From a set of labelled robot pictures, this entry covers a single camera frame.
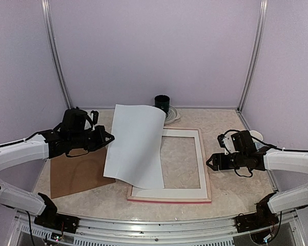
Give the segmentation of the landscape photo print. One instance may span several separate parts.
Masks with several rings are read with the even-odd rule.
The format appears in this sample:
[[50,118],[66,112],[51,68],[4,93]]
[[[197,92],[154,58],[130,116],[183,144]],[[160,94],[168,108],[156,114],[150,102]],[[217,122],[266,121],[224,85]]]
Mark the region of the landscape photo print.
[[153,106],[116,105],[104,176],[140,189],[164,188],[160,160],[166,114]]

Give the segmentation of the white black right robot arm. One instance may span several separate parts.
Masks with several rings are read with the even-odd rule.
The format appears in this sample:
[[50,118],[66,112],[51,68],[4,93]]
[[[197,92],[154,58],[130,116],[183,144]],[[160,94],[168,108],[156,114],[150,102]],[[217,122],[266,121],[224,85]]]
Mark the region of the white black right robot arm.
[[227,130],[217,137],[223,152],[214,153],[206,165],[213,171],[248,170],[272,174],[278,191],[256,204],[254,226],[261,228],[272,215],[308,207],[308,150],[290,150],[265,143],[254,131]]

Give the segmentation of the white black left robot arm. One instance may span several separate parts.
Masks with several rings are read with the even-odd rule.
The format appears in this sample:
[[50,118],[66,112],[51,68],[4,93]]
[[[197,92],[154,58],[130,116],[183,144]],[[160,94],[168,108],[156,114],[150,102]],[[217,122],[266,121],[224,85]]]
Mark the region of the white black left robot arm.
[[[38,131],[27,138],[0,144],[0,171],[21,164],[47,160],[82,149],[86,153],[106,147],[115,137],[98,124],[99,112],[79,108],[67,109],[62,121],[53,129]],[[0,179],[0,204],[41,217],[49,227],[61,224],[61,216],[52,200]]]

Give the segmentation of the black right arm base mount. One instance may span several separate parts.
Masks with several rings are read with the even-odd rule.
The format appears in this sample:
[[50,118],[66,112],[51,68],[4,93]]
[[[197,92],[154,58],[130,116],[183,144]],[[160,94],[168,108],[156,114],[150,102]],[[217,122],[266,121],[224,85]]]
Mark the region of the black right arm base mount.
[[278,216],[272,214],[268,216],[258,215],[258,213],[240,214],[234,218],[238,233],[270,227],[279,223]]

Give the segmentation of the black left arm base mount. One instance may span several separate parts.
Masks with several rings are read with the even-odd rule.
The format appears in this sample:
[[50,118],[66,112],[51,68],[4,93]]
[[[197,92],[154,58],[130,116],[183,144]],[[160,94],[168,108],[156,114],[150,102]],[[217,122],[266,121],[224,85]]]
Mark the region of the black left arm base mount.
[[52,216],[36,216],[34,223],[45,228],[75,234],[79,218],[75,216],[56,213]]

